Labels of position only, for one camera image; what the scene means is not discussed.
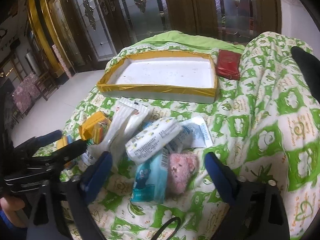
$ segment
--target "blue sleeve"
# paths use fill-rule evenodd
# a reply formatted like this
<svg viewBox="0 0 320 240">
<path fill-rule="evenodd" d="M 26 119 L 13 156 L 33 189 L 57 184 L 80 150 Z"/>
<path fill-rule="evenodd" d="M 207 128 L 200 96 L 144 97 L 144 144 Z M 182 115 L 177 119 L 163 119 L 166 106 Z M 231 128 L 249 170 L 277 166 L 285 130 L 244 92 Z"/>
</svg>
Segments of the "blue sleeve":
<svg viewBox="0 0 320 240">
<path fill-rule="evenodd" d="M 6 224 L 7 228 L 11 231 L 14 239 L 25 240 L 27 237 L 27 228 L 18 228 L 13 225 L 10 220 L 7 218 L 3 210 L 0 210 L 0 217 L 3 222 Z"/>
</svg>

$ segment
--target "pink package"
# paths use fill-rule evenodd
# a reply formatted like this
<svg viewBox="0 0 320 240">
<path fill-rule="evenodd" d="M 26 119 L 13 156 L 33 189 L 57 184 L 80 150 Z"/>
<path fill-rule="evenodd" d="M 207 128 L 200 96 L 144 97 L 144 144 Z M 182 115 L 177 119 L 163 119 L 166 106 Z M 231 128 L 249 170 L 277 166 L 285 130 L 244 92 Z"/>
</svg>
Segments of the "pink package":
<svg viewBox="0 0 320 240">
<path fill-rule="evenodd" d="M 172 153 L 169 155 L 168 189 L 174 194 L 186 190 L 188 180 L 196 168 L 196 155 Z"/>
</svg>

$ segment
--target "blue package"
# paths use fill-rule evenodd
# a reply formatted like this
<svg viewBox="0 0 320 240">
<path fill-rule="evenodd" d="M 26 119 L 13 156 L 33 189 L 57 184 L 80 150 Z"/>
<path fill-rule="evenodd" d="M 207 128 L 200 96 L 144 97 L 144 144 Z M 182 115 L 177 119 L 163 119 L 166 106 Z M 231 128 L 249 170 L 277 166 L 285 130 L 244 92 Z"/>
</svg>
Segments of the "blue package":
<svg viewBox="0 0 320 240">
<path fill-rule="evenodd" d="M 132 202 L 164 202 L 168 177 L 169 152 L 163 148 L 137 167 Z"/>
<path fill-rule="evenodd" d="M 67 134 L 67 143 L 70 144 L 73 142 L 73 139 L 71 137 L 71 134 Z"/>
</svg>

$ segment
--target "metal rivet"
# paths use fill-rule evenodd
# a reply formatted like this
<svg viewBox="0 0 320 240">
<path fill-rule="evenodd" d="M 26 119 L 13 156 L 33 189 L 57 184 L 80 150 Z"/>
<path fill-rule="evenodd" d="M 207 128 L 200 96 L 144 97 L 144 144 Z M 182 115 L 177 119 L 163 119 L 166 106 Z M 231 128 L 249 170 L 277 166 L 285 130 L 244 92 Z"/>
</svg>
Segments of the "metal rivet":
<svg viewBox="0 0 320 240">
<path fill-rule="evenodd" d="M 270 186 L 276 186 L 277 185 L 277 183 L 273 179 L 268 180 L 268 184 Z"/>
<path fill-rule="evenodd" d="M 240 182 L 246 182 L 246 181 L 247 181 L 247 179 L 246 179 L 245 176 L 238 176 L 237 179 L 238 179 Z"/>
<path fill-rule="evenodd" d="M 49 185 L 49 180 L 44 180 L 43 182 L 42 182 L 42 186 L 48 186 Z"/>
<path fill-rule="evenodd" d="M 75 181 L 79 181 L 80 180 L 80 175 L 75 175 L 72 177 L 72 181 L 75 182 Z"/>
<path fill-rule="evenodd" d="M 48 168 L 47 168 L 47 171 L 51 171 L 51 170 L 53 170 L 54 169 L 54 166 L 49 166 Z"/>
</svg>

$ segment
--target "blue padding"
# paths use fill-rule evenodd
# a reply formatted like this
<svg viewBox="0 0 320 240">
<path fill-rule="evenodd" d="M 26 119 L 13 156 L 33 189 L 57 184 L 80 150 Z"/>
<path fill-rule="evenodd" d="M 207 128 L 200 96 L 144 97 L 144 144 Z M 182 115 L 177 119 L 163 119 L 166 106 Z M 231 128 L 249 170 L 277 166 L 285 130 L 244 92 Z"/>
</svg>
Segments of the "blue padding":
<svg viewBox="0 0 320 240">
<path fill-rule="evenodd" d="M 95 171 L 91 178 L 87 181 L 84 181 L 84 184 L 81 185 L 81 189 L 84 192 L 84 201 L 87 205 L 96 199 L 100 189 L 110 173 L 111 167 L 112 157 L 108 152 L 103 152 L 93 167 L 89 167 L 94 168 Z"/>
<path fill-rule="evenodd" d="M 50 143 L 53 143 L 62 137 L 62 132 L 60 130 L 55 130 L 51 133 L 48 133 L 43 136 L 37 137 L 37 142 L 39 147 L 44 147 L 49 145 Z"/>
<path fill-rule="evenodd" d="M 217 191 L 220 194 L 222 200 L 228 203 L 230 206 L 234 205 L 235 199 L 232 195 L 232 187 L 226 177 L 224 176 L 222 170 L 215 163 L 214 159 L 211 156 L 211 153 L 208 153 L 204 158 L 204 166 L 207 169 L 212 182 L 214 183 Z"/>
</svg>

